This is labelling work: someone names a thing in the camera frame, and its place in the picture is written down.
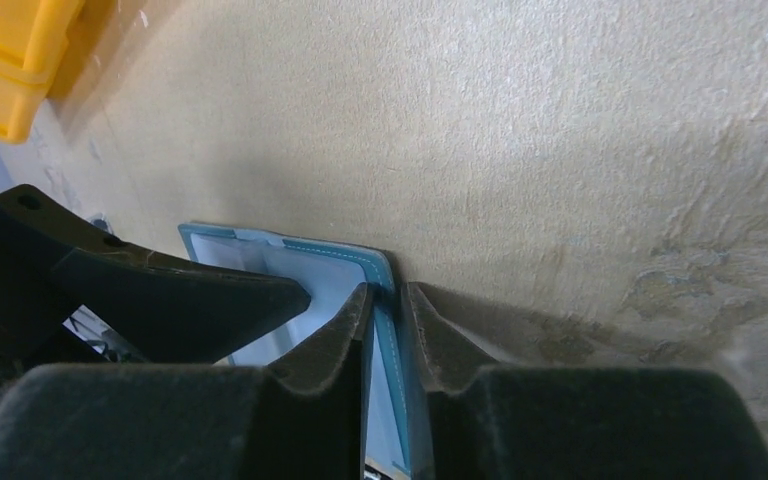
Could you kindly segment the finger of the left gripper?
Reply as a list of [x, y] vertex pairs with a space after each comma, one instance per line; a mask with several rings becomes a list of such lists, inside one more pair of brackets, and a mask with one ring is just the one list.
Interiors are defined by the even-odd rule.
[[304, 312], [294, 280], [212, 267], [109, 234], [30, 185], [0, 193], [0, 378], [96, 362], [86, 307], [150, 363], [212, 364]]

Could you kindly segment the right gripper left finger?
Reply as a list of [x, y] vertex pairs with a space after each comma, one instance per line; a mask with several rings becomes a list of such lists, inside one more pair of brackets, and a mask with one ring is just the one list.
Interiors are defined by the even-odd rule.
[[359, 479], [373, 300], [263, 367], [35, 368], [0, 401], [0, 479]]

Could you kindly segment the blue card holder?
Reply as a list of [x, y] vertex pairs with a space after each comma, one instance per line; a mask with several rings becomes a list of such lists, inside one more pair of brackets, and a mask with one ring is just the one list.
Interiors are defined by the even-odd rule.
[[344, 243], [265, 230], [184, 223], [178, 228], [191, 260], [297, 281], [308, 309], [228, 357], [232, 365], [265, 365], [330, 320], [360, 283], [374, 288], [373, 354], [366, 441], [366, 477], [410, 478], [405, 383], [397, 345], [398, 288], [386, 255]]

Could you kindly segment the left yellow bin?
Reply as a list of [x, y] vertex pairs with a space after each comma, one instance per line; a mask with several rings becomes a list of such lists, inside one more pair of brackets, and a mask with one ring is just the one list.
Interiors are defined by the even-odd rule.
[[0, 142], [27, 140], [82, 1], [0, 1]]

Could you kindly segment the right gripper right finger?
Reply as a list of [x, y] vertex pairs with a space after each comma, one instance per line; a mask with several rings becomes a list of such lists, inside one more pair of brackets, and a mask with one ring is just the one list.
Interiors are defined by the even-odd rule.
[[721, 377], [494, 359], [416, 283], [401, 293], [415, 479], [768, 479], [768, 448]]

